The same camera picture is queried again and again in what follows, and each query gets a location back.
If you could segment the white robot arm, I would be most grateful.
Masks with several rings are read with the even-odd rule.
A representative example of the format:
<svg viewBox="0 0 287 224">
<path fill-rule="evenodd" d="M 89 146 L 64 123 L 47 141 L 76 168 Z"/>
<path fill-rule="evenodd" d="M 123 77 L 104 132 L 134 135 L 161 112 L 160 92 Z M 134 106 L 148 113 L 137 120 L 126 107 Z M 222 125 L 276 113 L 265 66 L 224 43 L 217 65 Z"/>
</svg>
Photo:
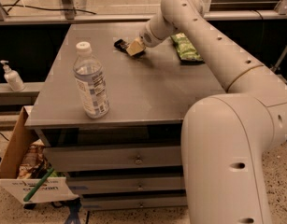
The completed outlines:
<svg viewBox="0 0 287 224">
<path fill-rule="evenodd" d="M 287 140 L 287 85 L 203 14 L 201 0 L 161 0 L 129 52 L 183 32 L 224 90 L 192 105 L 182 122 L 191 224 L 273 224 L 262 155 Z"/>
</svg>

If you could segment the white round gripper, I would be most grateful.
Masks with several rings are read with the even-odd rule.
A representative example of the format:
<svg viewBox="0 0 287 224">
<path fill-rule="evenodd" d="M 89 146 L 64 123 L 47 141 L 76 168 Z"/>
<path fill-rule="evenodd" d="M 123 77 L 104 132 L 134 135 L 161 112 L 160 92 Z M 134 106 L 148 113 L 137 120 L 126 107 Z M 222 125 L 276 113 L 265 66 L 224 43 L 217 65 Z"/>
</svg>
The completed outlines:
<svg viewBox="0 0 287 224">
<path fill-rule="evenodd" d="M 135 38 L 127 47 L 126 51 L 130 56 L 135 56 L 145 50 L 146 47 L 154 48 L 162 43 L 151 31 L 150 23 L 147 22 L 139 32 L 139 37 Z"/>
</svg>

